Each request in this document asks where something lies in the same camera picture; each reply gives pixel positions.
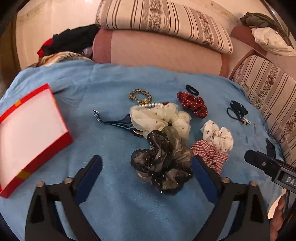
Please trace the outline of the person right hand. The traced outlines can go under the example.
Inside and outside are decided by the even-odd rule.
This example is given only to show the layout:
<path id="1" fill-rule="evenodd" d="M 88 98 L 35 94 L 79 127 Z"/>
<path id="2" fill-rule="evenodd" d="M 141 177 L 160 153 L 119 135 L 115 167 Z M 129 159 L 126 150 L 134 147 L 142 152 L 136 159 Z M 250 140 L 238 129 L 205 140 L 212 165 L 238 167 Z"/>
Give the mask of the person right hand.
<path id="1" fill-rule="evenodd" d="M 286 203 L 286 195 L 287 193 L 285 193 L 284 195 L 281 196 L 281 198 L 278 201 L 277 207 L 274 210 L 274 215 L 271 219 L 270 222 L 270 241 L 274 241 L 277 240 L 278 238 L 278 231 L 280 230 L 280 228 L 283 225 L 283 216 L 282 216 L 282 212 Z"/>

